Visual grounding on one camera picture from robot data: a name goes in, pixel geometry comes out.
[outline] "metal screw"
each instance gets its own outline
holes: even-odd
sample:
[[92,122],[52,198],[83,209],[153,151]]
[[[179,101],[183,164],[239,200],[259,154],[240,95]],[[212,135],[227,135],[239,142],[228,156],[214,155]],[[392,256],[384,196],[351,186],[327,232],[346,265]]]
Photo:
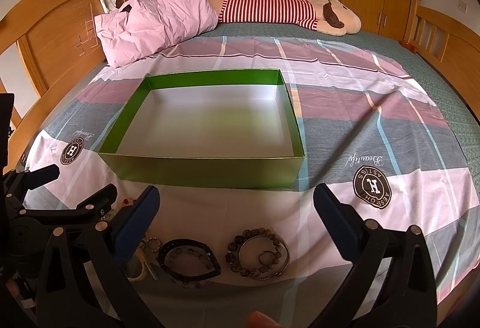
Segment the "metal screw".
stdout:
[[97,231],[104,231],[109,225],[105,221],[100,221],[95,224],[95,229]]
[[378,223],[374,219],[366,220],[365,225],[368,229],[371,229],[372,231],[378,228]]
[[419,227],[418,225],[412,225],[412,226],[410,227],[410,230],[411,230],[414,234],[416,234],[416,235],[419,235],[419,234],[422,233],[422,232],[421,232],[422,230],[420,229],[420,227]]
[[63,234],[63,228],[62,227],[56,227],[53,230],[53,235],[54,236],[60,236],[61,234]]

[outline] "green box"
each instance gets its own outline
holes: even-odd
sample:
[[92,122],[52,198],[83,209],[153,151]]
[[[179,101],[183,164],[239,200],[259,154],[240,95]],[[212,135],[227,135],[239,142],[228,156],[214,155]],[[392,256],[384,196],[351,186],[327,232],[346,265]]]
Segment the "green box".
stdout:
[[304,152],[282,74],[229,69],[146,76],[99,155],[125,180],[289,187]]

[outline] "plush dog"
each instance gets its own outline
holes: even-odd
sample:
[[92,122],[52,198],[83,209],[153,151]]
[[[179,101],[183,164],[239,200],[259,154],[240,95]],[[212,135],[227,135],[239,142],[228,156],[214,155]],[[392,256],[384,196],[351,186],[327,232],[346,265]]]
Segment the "plush dog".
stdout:
[[357,33],[362,23],[339,0],[208,0],[218,22],[294,23],[321,33]]

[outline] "wall outlet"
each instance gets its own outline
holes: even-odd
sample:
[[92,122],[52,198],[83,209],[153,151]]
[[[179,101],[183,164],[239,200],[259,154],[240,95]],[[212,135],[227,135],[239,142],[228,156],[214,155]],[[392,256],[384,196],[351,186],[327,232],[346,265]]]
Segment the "wall outlet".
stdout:
[[467,5],[464,1],[458,0],[458,10],[460,10],[462,13],[466,14],[467,12]]

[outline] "wooden bed rail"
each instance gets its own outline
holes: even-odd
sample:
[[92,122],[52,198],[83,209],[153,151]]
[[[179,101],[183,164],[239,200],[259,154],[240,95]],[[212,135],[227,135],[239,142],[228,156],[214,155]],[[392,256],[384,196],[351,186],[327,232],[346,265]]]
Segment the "wooden bed rail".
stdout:
[[419,6],[410,43],[480,120],[480,36],[438,11]]
[[[117,7],[126,0],[117,0]],[[94,28],[103,13],[100,0],[21,0],[0,21],[0,54],[14,43],[39,96],[9,139],[8,166],[18,160],[64,96],[105,59]],[[0,80],[0,92],[5,92]]]

